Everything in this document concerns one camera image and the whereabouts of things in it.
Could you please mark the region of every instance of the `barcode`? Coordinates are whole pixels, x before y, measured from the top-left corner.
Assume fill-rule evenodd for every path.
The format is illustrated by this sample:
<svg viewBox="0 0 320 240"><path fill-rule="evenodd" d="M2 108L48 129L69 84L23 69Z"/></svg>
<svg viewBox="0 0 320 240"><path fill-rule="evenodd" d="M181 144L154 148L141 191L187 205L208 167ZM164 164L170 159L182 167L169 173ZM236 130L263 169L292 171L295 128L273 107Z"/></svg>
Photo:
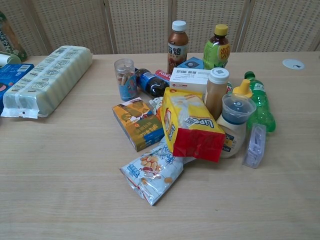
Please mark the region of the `barcode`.
<svg viewBox="0 0 320 240"><path fill-rule="evenodd" d="M17 70L17 72L25 72L28 70L29 67L30 65L23 65Z"/></svg>
<svg viewBox="0 0 320 240"><path fill-rule="evenodd" d="M59 50L55 51L57 54L61 54L66 50L66 48L60 48Z"/></svg>

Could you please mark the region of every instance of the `blue packaged snack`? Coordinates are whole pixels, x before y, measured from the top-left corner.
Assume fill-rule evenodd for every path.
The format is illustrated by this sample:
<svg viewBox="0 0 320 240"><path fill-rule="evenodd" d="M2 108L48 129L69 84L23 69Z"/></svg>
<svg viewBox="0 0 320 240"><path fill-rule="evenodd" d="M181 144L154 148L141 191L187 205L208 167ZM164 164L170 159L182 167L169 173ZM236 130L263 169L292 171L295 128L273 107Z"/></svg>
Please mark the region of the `blue packaged snack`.
<svg viewBox="0 0 320 240"><path fill-rule="evenodd" d="M183 69L205 69L204 62L202 59L199 59L197 57L191 57L187 61L181 63L178 68Z"/></svg>
<svg viewBox="0 0 320 240"><path fill-rule="evenodd" d="M4 109L5 92L34 67L33 64L6 64L0 68L0 114Z"/></svg>

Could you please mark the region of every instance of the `blue lid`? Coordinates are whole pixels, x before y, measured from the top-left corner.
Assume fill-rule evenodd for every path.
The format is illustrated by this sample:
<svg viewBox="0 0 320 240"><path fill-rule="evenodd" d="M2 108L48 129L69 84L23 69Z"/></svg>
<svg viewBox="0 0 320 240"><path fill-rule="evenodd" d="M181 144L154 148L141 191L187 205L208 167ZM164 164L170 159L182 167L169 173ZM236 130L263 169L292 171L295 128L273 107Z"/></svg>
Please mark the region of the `blue lid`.
<svg viewBox="0 0 320 240"><path fill-rule="evenodd" d="M222 117L230 124L244 124L256 109L255 102L241 94L229 93L222 98Z"/></svg>

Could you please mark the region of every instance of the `yellow bottle cap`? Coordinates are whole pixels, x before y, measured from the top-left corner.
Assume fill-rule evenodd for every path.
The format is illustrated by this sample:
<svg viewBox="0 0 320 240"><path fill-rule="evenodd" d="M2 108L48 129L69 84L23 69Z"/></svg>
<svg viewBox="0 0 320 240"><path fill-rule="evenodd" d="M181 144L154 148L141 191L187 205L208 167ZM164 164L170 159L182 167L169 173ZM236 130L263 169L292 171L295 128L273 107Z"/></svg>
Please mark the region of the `yellow bottle cap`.
<svg viewBox="0 0 320 240"><path fill-rule="evenodd" d="M218 36L225 36L228 34L228 26L226 24L215 25L214 34Z"/></svg>
<svg viewBox="0 0 320 240"><path fill-rule="evenodd" d="M232 91L234 94L245 95L247 98L252 97L252 91L250 90L250 80L243 79L240 86L237 86Z"/></svg>

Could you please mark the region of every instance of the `table surface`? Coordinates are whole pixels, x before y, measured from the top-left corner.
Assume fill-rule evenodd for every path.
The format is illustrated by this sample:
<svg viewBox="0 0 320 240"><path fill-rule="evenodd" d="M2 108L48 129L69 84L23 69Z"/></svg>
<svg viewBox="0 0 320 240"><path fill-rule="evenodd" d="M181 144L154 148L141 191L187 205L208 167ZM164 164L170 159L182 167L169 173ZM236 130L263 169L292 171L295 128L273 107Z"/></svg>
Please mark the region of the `table surface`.
<svg viewBox="0 0 320 240"><path fill-rule="evenodd" d="M112 113L122 102L113 63L166 70L167 56L93 56L48 118L0 118L0 239L320 239L319 56L232 53L231 82L254 71L277 122L259 168L242 165L245 146L220 163L195 160L155 206L119 171L148 148L136 152ZM282 65L291 58L305 69Z"/></svg>

